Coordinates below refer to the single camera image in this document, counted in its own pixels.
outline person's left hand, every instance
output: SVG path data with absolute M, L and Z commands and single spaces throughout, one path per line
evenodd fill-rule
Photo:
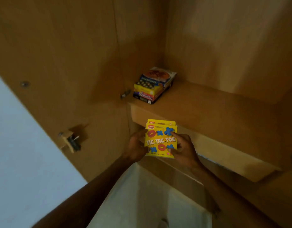
M 149 147 L 144 147 L 144 144 L 140 141 L 140 139 L 145 137 L 145 133 L 147 131 L 147 129 L 143 129 L 131 135 L 129 143 L 122 154 L 125 159 L 134 163 L 140 161 L 145 156 Z

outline tiled floor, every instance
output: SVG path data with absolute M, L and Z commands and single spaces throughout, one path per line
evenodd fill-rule
M 116 183 L 88 228 L 212 227 L 211 214 L 139 165 Z

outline wooden shelf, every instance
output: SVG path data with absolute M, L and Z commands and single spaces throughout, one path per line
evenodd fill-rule
M 252 181 L 280 170 L 280 136 L 272 105 L 176 80 L 154 104 L 128 97 L 134 122 L 177 122 L 198 153 Z

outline red o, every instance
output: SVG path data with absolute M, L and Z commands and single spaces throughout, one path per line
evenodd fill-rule
M 166 146 L 164 146 L 163 144 L 159 144 L 157 146 L 157 148 L 160 150 L 160 151 L 164 151 L 166 149 Z
M 149 130 L 147 133 L 148 137 L 152 138 L 155 136 L 155 130 Z

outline forearm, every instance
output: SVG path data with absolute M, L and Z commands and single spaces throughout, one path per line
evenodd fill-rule
M 126 158 L 118 158 L 102 174 L 69 197 L 33 227 L 87 227 L 114 184 L 132 163 Z
M 234 225 L 238 227 L 276 227 L 266 215 L 232 190 L 202 164 L 193 166 L 191 172 L 203 183 L 220 209 Z

